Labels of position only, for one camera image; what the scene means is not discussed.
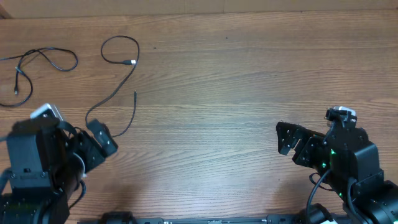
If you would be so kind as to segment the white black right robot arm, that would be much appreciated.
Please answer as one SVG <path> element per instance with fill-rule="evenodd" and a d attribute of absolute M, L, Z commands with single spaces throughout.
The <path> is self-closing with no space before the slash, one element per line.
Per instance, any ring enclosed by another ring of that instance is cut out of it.
<path fill-rule="evenodd" d="M 356 223 L 397 223 L 397 185 L 385 180 L 377 146 L 355 122 L 333 121 L 322 134 L 297 124 L 276 125 L 278 152 L 315 169 L 344 201 Z"/>

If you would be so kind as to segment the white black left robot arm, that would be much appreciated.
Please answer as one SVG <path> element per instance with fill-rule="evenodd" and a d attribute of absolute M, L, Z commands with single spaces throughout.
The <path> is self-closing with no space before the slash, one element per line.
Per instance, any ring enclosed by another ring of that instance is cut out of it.
<path fill-rule="evenodd" d="M 105 124 L 92 120 L 92 132 L 78 131 L 58 118 L 38 117 L 16 123 L 5 137 L 11 162 L 1 175 L 1 223 L 65 223 L 83 176 L 118 150 Z"/>

